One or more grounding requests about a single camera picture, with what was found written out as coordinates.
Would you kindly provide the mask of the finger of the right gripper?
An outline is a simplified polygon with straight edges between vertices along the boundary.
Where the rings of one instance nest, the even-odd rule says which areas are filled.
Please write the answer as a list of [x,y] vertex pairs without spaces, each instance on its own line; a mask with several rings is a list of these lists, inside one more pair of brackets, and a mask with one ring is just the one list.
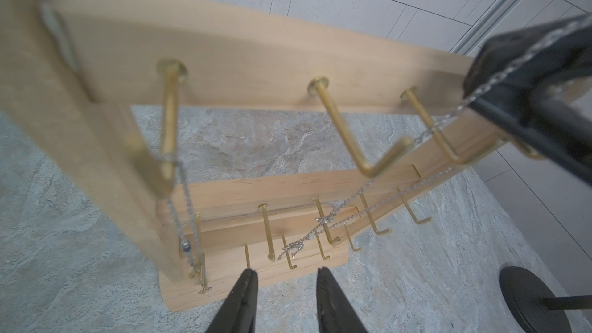
[[511,137],[591,182],[591,121],[553,87],[591,75],[591,17],[488,39],[463,83],[469,108]]

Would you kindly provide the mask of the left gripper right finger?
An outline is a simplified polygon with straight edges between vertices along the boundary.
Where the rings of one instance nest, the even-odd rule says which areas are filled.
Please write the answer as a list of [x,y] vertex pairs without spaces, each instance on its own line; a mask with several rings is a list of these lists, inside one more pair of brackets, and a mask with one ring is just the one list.
[[367,333],[339,283],[327,267],[319,268],[317,273],[316,302],[320,333]]

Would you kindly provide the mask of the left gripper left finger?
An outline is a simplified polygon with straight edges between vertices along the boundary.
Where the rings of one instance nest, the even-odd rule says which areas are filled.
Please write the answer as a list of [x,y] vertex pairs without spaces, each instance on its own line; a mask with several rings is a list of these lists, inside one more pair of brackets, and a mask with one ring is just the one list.
[[251,268],[240,275],[206,333],[253,333],[257,313],[258,276]]

